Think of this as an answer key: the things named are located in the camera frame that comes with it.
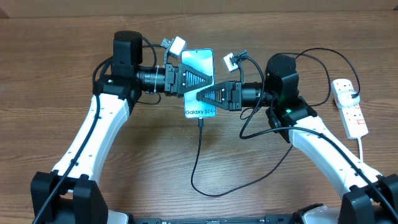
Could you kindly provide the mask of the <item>blue Galaxy smartphone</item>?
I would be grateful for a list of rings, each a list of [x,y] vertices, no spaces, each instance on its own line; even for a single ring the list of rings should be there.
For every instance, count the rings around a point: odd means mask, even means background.
[[[214,78],[214,59],[212,49],[184,50],[181,54],[182,63],[193,67],[195,70]],[[197,93],[209,86],[213,86],[213,80],[209,85],[189,91],[184,94],[184,115],[187,119],[213,118],[216,116],[216,106],[197,100]]]

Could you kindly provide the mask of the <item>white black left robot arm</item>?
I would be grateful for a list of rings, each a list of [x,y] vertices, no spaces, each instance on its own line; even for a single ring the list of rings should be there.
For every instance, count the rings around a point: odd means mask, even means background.
[[[89,112],[65,155],[51,172],[38,172],[30,184],[35,223],[133,223],[131,214],[108,208],[99,188],[111,145],[143,93],[184,94],[212,85],[213,59],[188,59],[185,41],[163,40],[166,57],[178,65],[143,65],[150,42],[139,32],[114,35],[113,54],[93,72]]]

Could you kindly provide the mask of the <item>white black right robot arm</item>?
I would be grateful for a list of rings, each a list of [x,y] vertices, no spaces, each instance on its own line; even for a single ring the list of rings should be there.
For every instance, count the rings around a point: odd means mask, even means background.
[[[300,149],[341,199],[336,223],[397,223],[397,175],[382,175],[356,157],[327,129],[299,95],[293,53],[273,55],[260,83],[225,81],[197,93],[197,100],[228,111],[265,107],[269,132]]]

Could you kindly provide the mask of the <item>white charger plug adapter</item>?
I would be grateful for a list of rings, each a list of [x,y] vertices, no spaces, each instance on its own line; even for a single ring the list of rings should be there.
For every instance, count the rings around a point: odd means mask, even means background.
[[[336,105],[339,108],[346,108],[357,105],[360,102],[360,96],[355,91],[342,91],[335,96]]]

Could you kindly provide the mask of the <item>white power strip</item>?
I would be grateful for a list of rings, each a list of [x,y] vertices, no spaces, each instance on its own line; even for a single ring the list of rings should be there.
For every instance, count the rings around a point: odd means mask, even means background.
[[[353,84],[348,79],[336,79],[331,83],[331,90],[334,96],[342,91],[355,91]],[[346,137],[348,139],[359,139],[368,133],[368,128],[362,114],[359,103],[346,108],[338,108]]]

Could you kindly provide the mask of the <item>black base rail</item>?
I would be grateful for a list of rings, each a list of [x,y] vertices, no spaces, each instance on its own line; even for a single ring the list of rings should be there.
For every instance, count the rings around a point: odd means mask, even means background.
[[[128,223],[131,224],[294,224],[293,215],[277,214],[264,217],[238,217],[238,218],[186,218],[186,219],[161,219],[161,218],[134,218],[128,214]]]

